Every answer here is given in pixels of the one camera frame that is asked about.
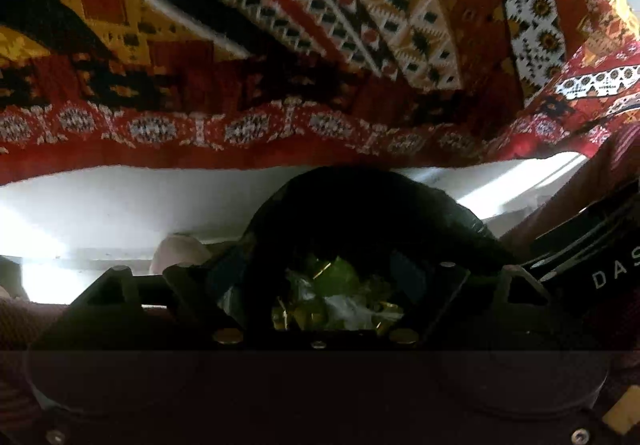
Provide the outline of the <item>green plastic wrapper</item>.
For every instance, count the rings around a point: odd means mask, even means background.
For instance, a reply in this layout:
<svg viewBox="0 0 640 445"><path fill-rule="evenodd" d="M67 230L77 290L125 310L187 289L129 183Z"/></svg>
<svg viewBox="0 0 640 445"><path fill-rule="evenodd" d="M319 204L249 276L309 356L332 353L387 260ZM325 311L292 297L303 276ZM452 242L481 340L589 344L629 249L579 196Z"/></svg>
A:
<svg viewBox="0 0 640 445"><path fill-rule="evenodd" d="M371 283L337 257L306 274L288 273L272 310L277 330L374 331L382 333L404 317L402 309L378 299Z"/></svg>

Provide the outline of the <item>red patterned tablecloth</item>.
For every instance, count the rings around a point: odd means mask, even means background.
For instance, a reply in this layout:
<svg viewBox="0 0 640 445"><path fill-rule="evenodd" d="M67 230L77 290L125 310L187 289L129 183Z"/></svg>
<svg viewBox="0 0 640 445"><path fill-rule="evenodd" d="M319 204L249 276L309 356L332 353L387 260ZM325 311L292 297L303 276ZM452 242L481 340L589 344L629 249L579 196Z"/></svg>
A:
<svg viewBox="0 0 640 445"><path fill-rule="evenodd" d="M592 156L639 123L626 0L1 0L1 179Z"/></svg>

